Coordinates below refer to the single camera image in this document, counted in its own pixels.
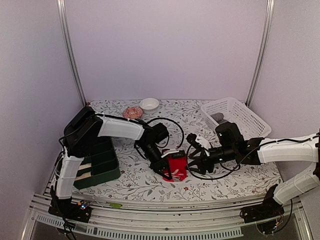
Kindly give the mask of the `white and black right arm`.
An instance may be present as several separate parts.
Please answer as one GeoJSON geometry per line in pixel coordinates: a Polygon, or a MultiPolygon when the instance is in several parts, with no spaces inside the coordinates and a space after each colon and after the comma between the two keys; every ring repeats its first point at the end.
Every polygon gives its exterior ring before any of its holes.
{"type": "Polygon", "coordinates": [[[212,145],[200,135],[190,133],[186,140],[194,148],[187,152],[186,164],[191,175],[203,179],[216,164],[236,161],[237,165],[261,165],[273,162],[309,162],[310,165],[291,179],[271,186],[262,203],[243,207],[240,217],[245,223],[256,222],[284,214],[283,205],[320,185],[320,135],[314,133],[298,138],[244,139],[236,127],[216,131],[220,146],[212,145]]]}

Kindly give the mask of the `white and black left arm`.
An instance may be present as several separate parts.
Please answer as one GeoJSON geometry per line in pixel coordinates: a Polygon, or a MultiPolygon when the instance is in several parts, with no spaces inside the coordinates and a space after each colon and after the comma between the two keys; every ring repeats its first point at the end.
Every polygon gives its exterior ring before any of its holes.
{"type": "Polygon", "coordinates": [[[62,146],[56,160],[55,176],[51,183],[51,205],[48,212],[87,223],[92,208],[85,200],[72,202],[72,189],[96,186],[120,177],[119,162],[112,137],[131,139],[134,148],[149,160],[150,169],[167,180],[172,180],[169,160],[158,144],[169,137],[165,125],[150,126],[141,119],[130,119],[96,113],[90,106],[83,107],[69,122],[58,141],[62,146]]]}

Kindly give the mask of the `red garment with white print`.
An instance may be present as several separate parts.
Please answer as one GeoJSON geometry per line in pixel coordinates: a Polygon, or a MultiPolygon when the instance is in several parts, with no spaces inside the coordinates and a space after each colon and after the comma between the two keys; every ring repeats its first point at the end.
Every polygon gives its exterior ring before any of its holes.
{"type": "Polygon", "coordinates": [[[182,182],[187,177],[187,160],[184,150],[165,153],[168,160],[172,179],[163,177],[166,182],[182,182]]]}

